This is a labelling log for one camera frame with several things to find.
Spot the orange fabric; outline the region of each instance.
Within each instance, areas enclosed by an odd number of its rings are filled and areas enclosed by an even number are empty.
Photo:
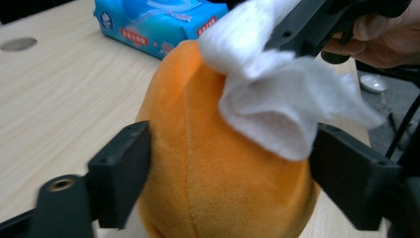
[[[139,199],[151,237],[297,237],[319,189],[308,161],[289,162],[229,127],[225,76],[194,41],[161,63],[138,121],[150,120],[152,165]]]

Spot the white tissue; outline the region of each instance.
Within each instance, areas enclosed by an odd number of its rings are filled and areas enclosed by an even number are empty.
[[[249,0],[198,39],[204,61],[227,75],[223,118],[265,149],[291,161],[307,158],[321,119],[341,116],[369,128],[382,118],[355,96],[348,76],[313,58],[263,51],[299,0]]]

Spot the hand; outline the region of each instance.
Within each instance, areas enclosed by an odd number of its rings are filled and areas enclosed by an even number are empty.
[[[354,37],[340,45],[335,36],[324,51],[350,55],[366,64],[389,68],[403,64],[420,64],[420,0],[412,0],[397,18],[370,14],[358,18]]]

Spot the table surface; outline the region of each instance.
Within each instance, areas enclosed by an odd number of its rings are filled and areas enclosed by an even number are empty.
[[[85,175],[92,156],[135,121],[160,61],[104,37],[93,10],[93,0],[78,0],[0,28],[0,46],[22,37],[38,41],[25,51],[0,51],[0,222],[33,208],[46,181]],[[357,77],[353,61],[335,68]],[[340,119],[331,124],[368,144],[365,128]],[[97,235],[147,237],[137,212],[127,229]],[[301,237],[385,232],[355,230],[321,193]]]

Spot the blue package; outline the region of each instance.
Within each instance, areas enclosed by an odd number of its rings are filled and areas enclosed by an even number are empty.
[[[205,0],[95,0],[95,5],[104,35],[158,59],[228,13],[226,4]]]

